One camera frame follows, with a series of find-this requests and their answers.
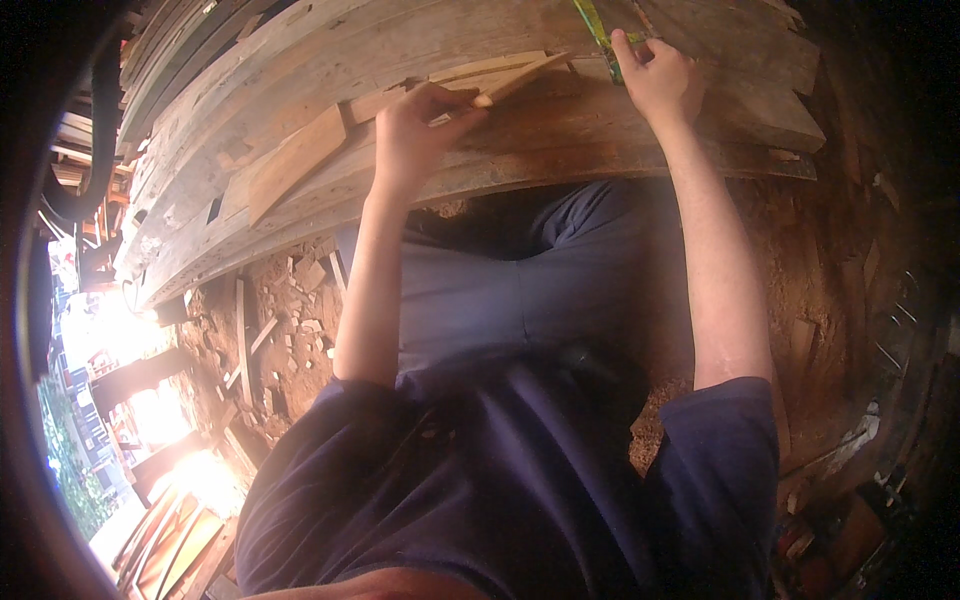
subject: blue pants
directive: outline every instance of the blue pants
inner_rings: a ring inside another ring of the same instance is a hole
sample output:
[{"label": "blue pants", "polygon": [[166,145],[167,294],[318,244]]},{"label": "blue pants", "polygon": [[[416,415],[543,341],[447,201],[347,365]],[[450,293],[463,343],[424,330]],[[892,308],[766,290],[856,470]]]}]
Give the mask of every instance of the blue pants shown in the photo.
[{"label": "blue pants", "polygon": [[[521,260],[441,248],[408,229],[400,371],[481,348],[626,348],[646,238],[630,190],[622,181],[596,181],[550,204],[521,240],[531,254]],[[336,233],[348,272],[358,230]]]}]

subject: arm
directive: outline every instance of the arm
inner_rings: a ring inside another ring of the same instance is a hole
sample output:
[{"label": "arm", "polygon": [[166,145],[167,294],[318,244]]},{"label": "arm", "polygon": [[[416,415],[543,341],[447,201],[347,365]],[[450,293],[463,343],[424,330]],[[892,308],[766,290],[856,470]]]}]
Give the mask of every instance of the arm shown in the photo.
[{"label": "arm", "polygon": [[[333,374],[393,389],[400,322],[400,240],[407,211],[444,153],[486,115],[476,91],[423,84],[376,115],[376,172],[364,202]],[[458,116],[428,123],[455,109]]]},{"label": "arm", "polygon": [[695,62],[658,39],[640,53],[621,30],[613,49],[636,108],[666,156],[684,229],[695,349],[694,389],[742,376],[770,380],[763,288],[727,187],[693,130],[704,88]]}]

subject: workshop floor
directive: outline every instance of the workshop floor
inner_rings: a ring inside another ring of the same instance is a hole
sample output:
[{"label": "workshop floor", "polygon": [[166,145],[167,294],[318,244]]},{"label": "workshop floor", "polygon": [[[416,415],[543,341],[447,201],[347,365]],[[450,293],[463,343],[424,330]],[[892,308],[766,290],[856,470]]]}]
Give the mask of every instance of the workshop floor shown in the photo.
[{"label": "workshop floor", "polygon": [[[909,245],[913,235],[898,207],[911,190],[901,188],[899,196],[891,199],[889,190],[872,185],[878,172],[904,181],[905,167],[898,162],[897,152],[886,151],[888,142],[903,139],[904,125],[897,120],[893,101],[875,94],[884,85],[882,55],[871,57],[873,68],[863,68],[868,46],[840,48],[837,41],[841,38],[836,35],[816,35],[816,19],[808,24],[811,37],[824,49],[814,94],[804,99],[828,140],[814,156],[818,180],[728,180],[766,284],[772,348],[791,442],[782,471],[834,447],[864,414],[870,398],[860,385],[866,361],[863,329],[877,308],[897,293],[896,275],[902,273],[907,260],[900,249]],[[865,98],[877,101],[864,108],[866,103],[857,100]],[[850,107],[857,107],[853,119]],[[878,123],[885,124],[882,130]],[[518,195],[511,210],[516,210],[516,203],[535,196]],[[653,392],[633,426],[635,441],[630,448],[630,459],[642,473],[656,455],[662,435],[657,410],[691,389],[693,345],[683,238],[670,182],[639,180],[636,196],[653,222],[649,266],[642,277],[643,301],[637,308],[637,350]],[[458,203],[439,212],[460,218],[486,202]],[[495,210],[490,208],[494,205],[483,204],[476,210],[488,217],[493,214],[495,220]],[[868,261],[874,244],[880,257],[876,271]],[[265,455],[310,407],[331,376],[331,361],[322,346],[328,347],[336,339],[342,308],[339,289],[328,275],[316,290],[316,301],[303,301],[287,279],[289,257],[324,264],[331,250],[330,240],[318,238],[247,265],[239,274],[250,284],[248,298],[256,303],[257,319],[248,331],[249,338],[270,315],[280,317],[271,339],[252,360],[255,396],[260,385],[272,388],[280,399],[275,402],[276,413],[269,417],[241,415],[238,420],[250,434],[241,442],[249,446],[251,456]],[[864,273],[865,266],[869,273]],[[862,274],[860,280],[851,280],[851,272]],[[191,315],[199,318],[178,328],[180,345],[196,358],[195,394],[189,400],[195,406],[188,412],[196,415],[197,425],[204,430],[213,428],[224,412],[215,388],[237,364],[235,277],[221,277],[202,286],[189,306]],[[322,335],[303,334],[292,326],[290,306],[297,300],[302,302],[300,320],[320,321]],[[808,348],[796,348],[797,320],[815,326]],[[286,334],[294,336],[292,351],[284,344]],[[228,400],[239,399],[238,387],[227,392]],[[237,405],[242,409],[243,402]],[[870,475],[862,473],[861,480]]]}]

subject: left hand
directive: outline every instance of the left hand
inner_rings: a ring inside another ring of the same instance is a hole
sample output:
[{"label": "left hand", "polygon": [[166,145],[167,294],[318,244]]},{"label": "left hand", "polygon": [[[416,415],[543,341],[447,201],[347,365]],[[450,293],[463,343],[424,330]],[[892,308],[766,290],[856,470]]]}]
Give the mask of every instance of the left hand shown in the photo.
[{"label": "left hand", "polygon": [[[373,188],[413,200],[446,151],[487,116],[470,106],[476,95],[476,89],[450,91],[427,82],[381,110],[376,115]],[[446,112],[452,114],[449,121],[428,125]]]}]

